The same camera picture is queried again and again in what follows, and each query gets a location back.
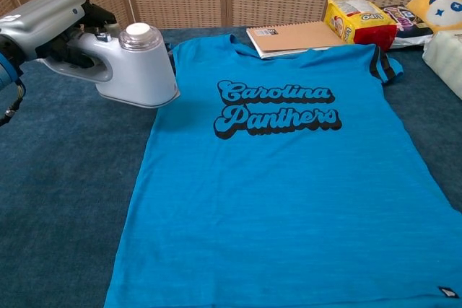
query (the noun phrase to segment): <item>spiral notebook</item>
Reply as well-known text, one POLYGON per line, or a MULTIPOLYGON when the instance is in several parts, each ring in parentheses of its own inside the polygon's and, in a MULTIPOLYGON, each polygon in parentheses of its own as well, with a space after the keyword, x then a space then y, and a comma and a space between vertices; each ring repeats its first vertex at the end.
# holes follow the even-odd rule
POLYGON ((309 49, 327 49, 345 45, 324 22, 303 22, 291 25, 252 27, 247 35, 260 58, 302 53, 309 49))

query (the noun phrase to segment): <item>blue carpet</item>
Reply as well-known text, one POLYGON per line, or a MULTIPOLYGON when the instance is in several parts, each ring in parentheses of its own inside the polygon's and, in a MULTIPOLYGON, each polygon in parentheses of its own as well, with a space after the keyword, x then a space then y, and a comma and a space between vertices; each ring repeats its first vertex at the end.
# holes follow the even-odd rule
MULTIPOLYGON (((165 30, 165 41, 242 28, 165 30)), ((462 101, 422 60, 389 53, 404 78, 385 96, 449 202, 462 211, 462 101)), ((101 98, 95 86, 25 66, 27 97, 0 129, 0 307, 101 307, 154 110, 101 98)), ((1 93, 0 110, 14 99, 1 93)))

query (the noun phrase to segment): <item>blue t-shirt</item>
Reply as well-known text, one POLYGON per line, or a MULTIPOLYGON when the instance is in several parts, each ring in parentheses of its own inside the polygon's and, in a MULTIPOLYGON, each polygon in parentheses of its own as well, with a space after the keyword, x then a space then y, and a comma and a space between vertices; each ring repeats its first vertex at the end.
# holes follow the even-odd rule
POLYGON ((385 101, 397 61, 232 35, 174 56, 106 307, 462 304, 462 215, 385 101))

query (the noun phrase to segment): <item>brown notebook cover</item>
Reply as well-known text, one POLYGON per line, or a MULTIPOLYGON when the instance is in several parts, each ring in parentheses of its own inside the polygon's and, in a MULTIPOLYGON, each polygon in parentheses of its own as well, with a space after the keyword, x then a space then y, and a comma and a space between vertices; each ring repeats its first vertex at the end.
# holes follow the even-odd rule
POLYGON ((324 22, 252 27, 247 34, 264 53, 345 45, 324 22))

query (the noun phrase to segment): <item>plush toy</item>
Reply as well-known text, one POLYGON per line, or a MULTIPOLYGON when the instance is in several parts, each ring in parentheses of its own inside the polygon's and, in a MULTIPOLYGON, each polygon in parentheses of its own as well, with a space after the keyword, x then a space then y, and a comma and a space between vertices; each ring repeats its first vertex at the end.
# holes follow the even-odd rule
POLYGON ((462 29, 462 0, 411 0, 407 8, 433 32, 462 29))

